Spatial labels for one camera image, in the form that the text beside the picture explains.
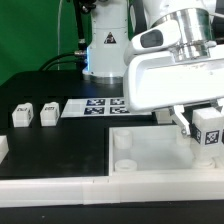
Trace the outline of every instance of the black surface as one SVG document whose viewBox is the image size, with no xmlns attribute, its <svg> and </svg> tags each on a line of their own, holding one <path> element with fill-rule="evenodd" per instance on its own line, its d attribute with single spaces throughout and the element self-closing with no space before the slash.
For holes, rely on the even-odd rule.
<svg viewBox="0 0 224 224">
<path fill-rule="evenodd" d="M 68 98 L 118 96 L 121 85 L 83 82 L 77 72 L 15 75 L 0 87 L 0 135 L 7 134 L 10 148 L 1 164 L 1 178 L 106 175 L 108 128 L 154 125 L 153 116 L 60 119 L 54 128 L 41 128 L 38 114 L 47 102 L 57 101 L 63 107 Z M 25 102 L 34 105 L 32 127 L 13 128 L 11 112 Z M 186 112 L 191 119 L 191 109 Z M 0 208 L 0 224 L 210 224 L 223 223 L 223 216 L 221 200 Z"/>
<path fill-rule="evenodd" d="M 122 85 L 79 80 L 77 72 L 24 72 L 0 88 L 0 135 L 7 135 L 9 154 L 0 179 L 108 175 L 109 127 L 152 124 L 149 116 L 59 119 L 56 127 L 41 127 L 45 103 L 67 99 L 120 97 Z M 12 112 L 30 102 L 34 119 L 29 128 L 14 128 Z"/>
</svg>

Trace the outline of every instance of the circular hole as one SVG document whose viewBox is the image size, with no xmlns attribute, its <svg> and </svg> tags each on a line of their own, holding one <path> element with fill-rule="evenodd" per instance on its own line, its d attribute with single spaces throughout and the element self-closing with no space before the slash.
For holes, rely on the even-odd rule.
<svg viewBox="0 0 224 224">
<path fill-rule="evenodd" d="M 134 160 L 119 160 L 115 163 L 115 171 L 117 172 L 131 172 L 137 170 L 137 163 Z"/>
</svg>

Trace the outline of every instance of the small white block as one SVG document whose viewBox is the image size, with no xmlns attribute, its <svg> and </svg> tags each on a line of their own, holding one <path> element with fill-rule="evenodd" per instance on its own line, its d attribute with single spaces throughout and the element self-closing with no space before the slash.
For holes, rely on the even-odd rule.
<svg viewBox="0 0 224 224">
<path fill-rule="evenodd" d="M 28 127 L 33 119 L 33 105 L 19 104 L 12 113 L 14 127 Z"/>
<path fill-rule="evenodd" d="M 158 124 L 172 124 L 173 122 L 168 109 L 156 111 L 156 119 Z"/>
<path fill-rule="evenodd" d="M 200 131 L 223 129 L 224 115 L 213 107 L 194 110 L 192 123 Z"/>
<path fill-rule="evenodd" d="M 56 126 L 59 116 L 59 104 L 56 102 L 46 103 L 40 112 L 41 125 Z"/>
<path fill-rule="evenodd" d="M 0 164 L 9 151 L 8 142 L 6 136 L 0 136 Z"/>
</svg>

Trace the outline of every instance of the white platform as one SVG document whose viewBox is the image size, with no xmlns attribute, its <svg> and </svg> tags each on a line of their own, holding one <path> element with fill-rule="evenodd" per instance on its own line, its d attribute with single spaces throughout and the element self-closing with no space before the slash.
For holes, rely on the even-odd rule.
<svg viewBox="0 0 224 224">
<path fill-rule="evenodd" d="M 0 207 L 224 199 L 223 150 L 219 168 L 191 169 L 190 141 L 179 127 L 130 128 L 129 149 L 115 147 L 117 130 L 110 129 L 108 176 L 0 181 Z M 137 169 L 115 171 L 123 159 Z"/>
</svg>

